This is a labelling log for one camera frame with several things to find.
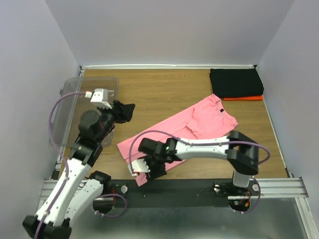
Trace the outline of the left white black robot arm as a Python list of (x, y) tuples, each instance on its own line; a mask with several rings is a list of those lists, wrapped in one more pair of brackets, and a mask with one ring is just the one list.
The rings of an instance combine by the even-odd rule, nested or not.
[(99, 158), (102, 141), (117, 123), (129, 122), (135, 104), (114, 100), (97, 102), (96, 110), (85, 111), (78, 125), (79, 134), (65, 160), (64, 171), (45, 203), (35, 213), (26, 216), (22, 225), (32, 239), (67, 239), (72, 224), (97, 197), (112, 191), (111, 177), (94, 172), (84, 188), (82, 180)]

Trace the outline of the pink t shirt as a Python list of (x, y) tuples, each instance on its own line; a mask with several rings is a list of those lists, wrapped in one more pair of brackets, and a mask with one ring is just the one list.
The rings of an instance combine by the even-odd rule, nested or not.
[(235, 117), (224, 109), (222, 101), (212, 94), (189, 108), (147, 128), (144, 137), (165, 142), (167, 135), (157, 130), (186, 139), (219, 138), (238, 126)]

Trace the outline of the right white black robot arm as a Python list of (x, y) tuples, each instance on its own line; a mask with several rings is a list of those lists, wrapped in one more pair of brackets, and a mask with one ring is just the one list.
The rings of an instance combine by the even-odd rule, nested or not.
[(238, 131), (213, 139), (171, 136), (161, 142), (144, 137), (138, 152), (145, 156), (132, 162), (133, 171), (152, 179), (166, 174), (166, 164), (195, 158), (226, 160), (234, 168), (229, 189), (235, 195), (245, 192), (251, 177), (259, 172), (259, 144)]

